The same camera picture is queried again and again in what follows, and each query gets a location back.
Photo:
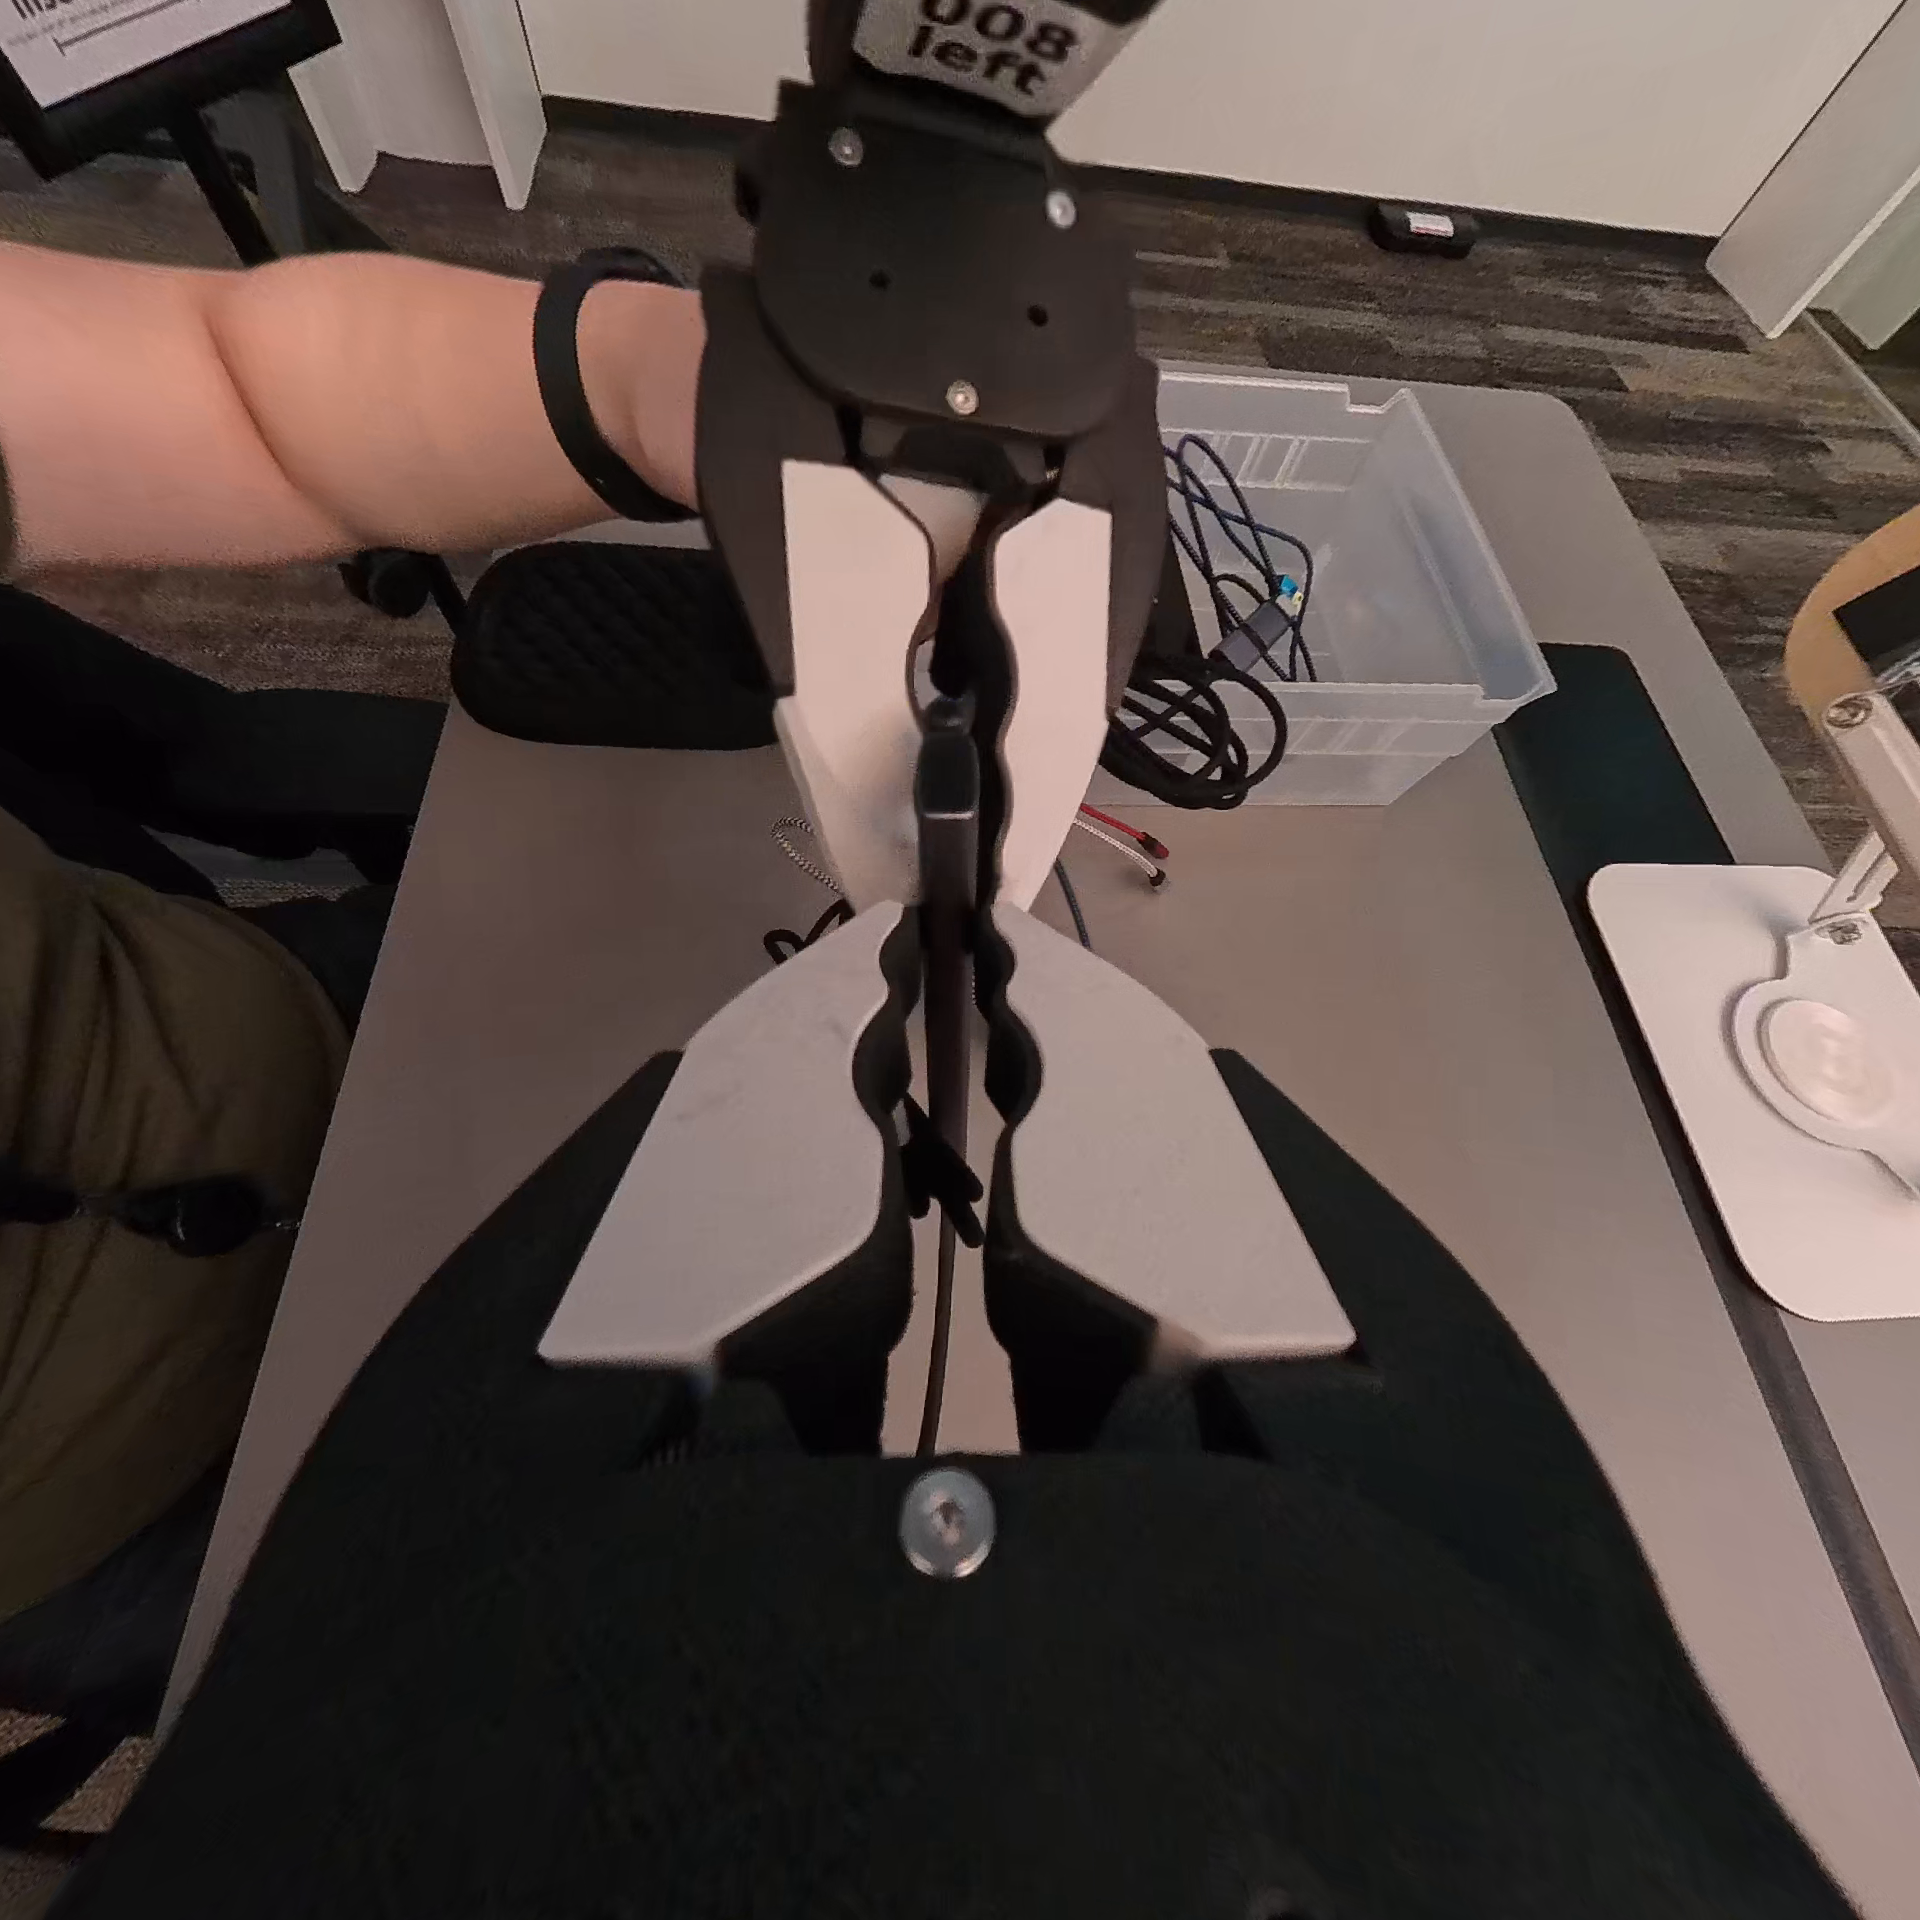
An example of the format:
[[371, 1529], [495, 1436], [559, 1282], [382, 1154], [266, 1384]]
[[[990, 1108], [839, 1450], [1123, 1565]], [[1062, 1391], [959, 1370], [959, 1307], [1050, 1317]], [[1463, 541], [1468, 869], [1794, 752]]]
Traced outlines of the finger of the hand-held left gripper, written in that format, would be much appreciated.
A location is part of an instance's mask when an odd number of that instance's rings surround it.
[[1031, 908], [1088, 795], [1111, 723], [1113, 518], [1050, 501], [996, 525], [961, 573], [982, 902]]
[[778, 729], [856, 908], [915, 902], [911, 657], [961, 557], [961, 487], [780, 460], [793, 694]]

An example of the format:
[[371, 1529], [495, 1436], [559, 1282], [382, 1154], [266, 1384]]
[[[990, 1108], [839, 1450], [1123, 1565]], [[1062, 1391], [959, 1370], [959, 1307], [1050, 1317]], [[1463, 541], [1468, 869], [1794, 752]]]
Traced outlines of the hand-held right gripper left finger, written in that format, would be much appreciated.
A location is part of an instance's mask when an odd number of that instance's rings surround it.
[[887, 1370], [911, 1314], [915, 983], [915, 913], [877, 902], [689, 1036], [540, 1331], [547, 1364]]

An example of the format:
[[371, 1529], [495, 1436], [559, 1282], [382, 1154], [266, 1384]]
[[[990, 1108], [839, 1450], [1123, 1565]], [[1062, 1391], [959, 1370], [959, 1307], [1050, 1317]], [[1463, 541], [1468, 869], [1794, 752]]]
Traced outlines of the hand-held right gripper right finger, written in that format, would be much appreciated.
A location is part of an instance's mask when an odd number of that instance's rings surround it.
[[976, 941], [1001, 1118], [983, 1307], [1015, 1375], [1198, 1370], [1354, 1348], [1207, 1040], [1035, 913]]

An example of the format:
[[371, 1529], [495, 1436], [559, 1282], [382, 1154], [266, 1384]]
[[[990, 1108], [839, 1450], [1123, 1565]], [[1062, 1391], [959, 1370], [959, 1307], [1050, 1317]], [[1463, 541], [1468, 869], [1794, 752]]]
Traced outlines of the dark grey usb hub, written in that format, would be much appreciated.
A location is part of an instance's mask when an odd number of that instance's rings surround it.
[[961, 1242], [982, 1239], [976, 1199], [983, 1191], [968, 1166], [976, 811], [976, 799], [915, 806], [924, 1119], [911, 1152], [929, 1202]]

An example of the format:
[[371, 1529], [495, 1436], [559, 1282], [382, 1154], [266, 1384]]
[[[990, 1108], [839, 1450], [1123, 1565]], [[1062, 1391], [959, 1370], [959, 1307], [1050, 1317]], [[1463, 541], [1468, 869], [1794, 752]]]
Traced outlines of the clear plastic bin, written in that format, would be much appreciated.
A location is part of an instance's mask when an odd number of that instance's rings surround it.
[[1171, 546], [1250, 806], [1386, 806], [1554, 687], [1410, 386], [1161, 362]]

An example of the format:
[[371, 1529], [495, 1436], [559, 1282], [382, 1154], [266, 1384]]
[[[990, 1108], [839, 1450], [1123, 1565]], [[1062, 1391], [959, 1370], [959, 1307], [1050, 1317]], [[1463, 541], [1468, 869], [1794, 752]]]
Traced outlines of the person's left forearm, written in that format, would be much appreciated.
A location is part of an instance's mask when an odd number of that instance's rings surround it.
[[486, 554], [615, 518], [536, 286], [393, 254], [247, 271], [2, 244], [2, 580]]

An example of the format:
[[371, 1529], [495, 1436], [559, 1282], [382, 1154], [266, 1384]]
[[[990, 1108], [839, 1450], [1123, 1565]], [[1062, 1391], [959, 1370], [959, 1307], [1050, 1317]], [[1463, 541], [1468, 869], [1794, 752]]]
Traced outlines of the black wristband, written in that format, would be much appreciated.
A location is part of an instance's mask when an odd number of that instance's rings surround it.
[[[642, 407], [629, 427], [636, 450], [626, 450], [602, 430], [583, 367], [586, 297], [615, 282], [672, 290], [684, 310], [642, 355]], [[547, 424], [569, 467], [611, 513], [629, 521], [689, 521], [702, 513], [698, 420], [709, 324], [698, 294], [684, 290], [674, 270], [636, 244], [602, 244], [548, 270], [534, 301], [530, 355]]]

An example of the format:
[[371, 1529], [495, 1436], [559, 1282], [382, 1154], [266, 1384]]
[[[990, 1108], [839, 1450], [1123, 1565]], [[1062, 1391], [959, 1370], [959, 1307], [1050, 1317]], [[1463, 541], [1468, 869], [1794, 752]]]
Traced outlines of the black desk mat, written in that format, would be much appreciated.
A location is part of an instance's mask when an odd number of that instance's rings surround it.
[[1627, 650], [1545, 642], [1541, 656], [1554, 687], [1497, 728], [1500, 758], [1670, 1154], [1684, 1132], [1585, 908], [1585, 884], [1614, 862], [1731, 865], [1733, 850]]

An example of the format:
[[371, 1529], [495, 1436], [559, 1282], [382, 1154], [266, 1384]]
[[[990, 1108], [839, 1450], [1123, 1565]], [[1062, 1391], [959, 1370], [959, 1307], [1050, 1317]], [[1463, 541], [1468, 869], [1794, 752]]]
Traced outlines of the wooden backing board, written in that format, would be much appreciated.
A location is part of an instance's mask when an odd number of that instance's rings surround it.
[[1814, 584], [1810, 599], [1794, 614], [1787, 629], [1782, 672], [1792, 699], [1810, 720], [1810, 728], [1816, 728], [1825, 706], [1835, 699], [1869, 694], [1869, 665], [1835, 624], [1835, 604], [1916, 569], [1916, 521], [1920, 506], [1910, 506], [1883, 530], [1861, 537], [1849, 554], [1835, 557], [1835, 564], [1830, 564], [1830, 573]]

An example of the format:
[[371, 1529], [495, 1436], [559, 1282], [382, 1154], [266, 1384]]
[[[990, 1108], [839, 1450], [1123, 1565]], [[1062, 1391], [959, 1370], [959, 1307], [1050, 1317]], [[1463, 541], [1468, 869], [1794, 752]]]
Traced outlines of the black framed tag sign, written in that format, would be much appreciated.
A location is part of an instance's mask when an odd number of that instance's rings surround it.
[[338, 45], [329, 2], [2, 2], [2, 140], [53, 183]]

